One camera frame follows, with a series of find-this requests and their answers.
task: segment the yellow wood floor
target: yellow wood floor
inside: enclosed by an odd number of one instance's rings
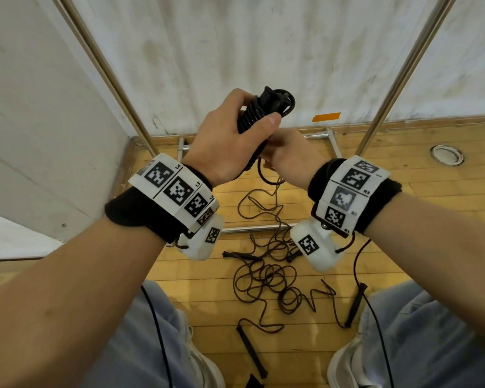
[[[362,133],[337,135],[344,157],[354,154],[362,136]],[[327,157],[332,155],[328,141],[312,142]],[[461,149],[466,156],[465,163],[459,167],[446,167],[434,161],[429,149],[441,143]],[[176,146],[161,147],[161,151],[176,156]],[[485,220],[485,124],[381,132],[366,151],[365,158],[390,170],[392,179],[402,182],[405,192]],[[149,159],[147,152],[139,151],[133,172]],[[266,175],[271,177],[272,172],[266,171]],[[224,215],[227,227],[248,226],[250,222],[273,223],[272,218],[266,220],[260,217],[248,221],[239,217],[237,204],[253,188],[272,190],[259,179],[255,169],[215,188],[214,194],[221,203],[218,212]],[[263,193],[256,197],[264,204],[273,203]],[[297,222],[309,217],[312,203],[303,190],[284,184],[279,189],[278,199],[279,203],[285,205],[280,215],[283,220]],[[250,202],[246,202],[242,209],[245,215],[258,212]],[[263,240],[269,233],[256,236]],[[321,278],[335,288],[338,293],[337,308],[343,320],[356,290],[352,262],[365,240],[363,236],[358,236],[338,266],[323,275],[312,269],[303,257],[293,262],[298,271],[295,284],[304,293],[311,288],[323,289]],[[344,245],[346,240],[336,239],[336,242]],[[196,346],[220,367],[227,386],[245,386],[250,372],[258,376],[235,326],[241,317],[258,320],[262,303],[248,305],[235,298],[232,278],[240,262],[222,259],[224,250],[250,251],[251,248],[248,234],[232,234],[221,236],[212,255],[204,262],[188,260],[174,248],[165,249],[148,275],[148,279],[157,281],[176,306],[187,313],[190,324],[194,326]],[[0,263],[0,284],[31,264]],[[357,272],[370,291],[409,279],[373,243],[360,257]],[[282,332],[273,335],[264,334],[251,326],[245,327],[269,372],[266,386],[327,387],[325,375],[330,358],[354,336],[355,328],[342,330],[336,325],[331,302],[323,295],[315,295],[317,313],[311,312],[303,304],[291,316],[279,311],[275,294],[268,291],[263,297],[271,300],[264,322],[286,324]]]

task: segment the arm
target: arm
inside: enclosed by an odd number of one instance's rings
[[[279,130],[268,167],[306,189],[326,162],[296,130]],[[485,223],[400,193],[365,231],[436,300],[485,335]]]
[[[200,126],[183,162],[213,186],[234,179],[280,124],[274,113],[244,134],[232,91]],[[165,242],[107,218],[0,288],[0,387],[75,384],[121,322]]]

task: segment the sneaker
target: sneaker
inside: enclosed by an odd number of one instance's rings
[[[377,385],[373,385],[363,371],[361,363],[361,334],[359,332],[348,345],[339,349],[332,356],[327,368],[327,379],[331,388],[380,388]]]
[[[189,349],[189,354],[191,356],[194,369],[196,370],[196,374],[199,375],[198,378],[200,382],[203,382],[201,387],[226,388],[223,375],[221,374],[221,371],[217,365],[211,359],[208,359],[204,354],[202,354],[196,346],[194,346],[194,343],[192,342],[194,328],[189,326],[185,312],[179,309],[177,309],[177,312],[180,323],[184,328],[181,331],[183,332],[183,339],[187,344],[187,348]]]

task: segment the hand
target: hand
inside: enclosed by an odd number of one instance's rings
[[[307,190],[312,177],[327,163],[297,129],[280,129],[269,137],[261,157],[264,167],[274,169],[290,184]]]
[[[239,111],[254,98],[238,88],[230,92],[220,107],[207,114],[189,152],[181,161],[201,172],[213,187],[237,177],[259,144],[275,132],[282,121],[280,114],[272,113],[239,134]]]

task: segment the white round object on floor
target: white round object on floor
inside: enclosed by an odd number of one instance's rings
[[[447,166],[458,166],[465,160],[462,151],[455,147],[439,144],[432,147],[429,151],[435,160]]]

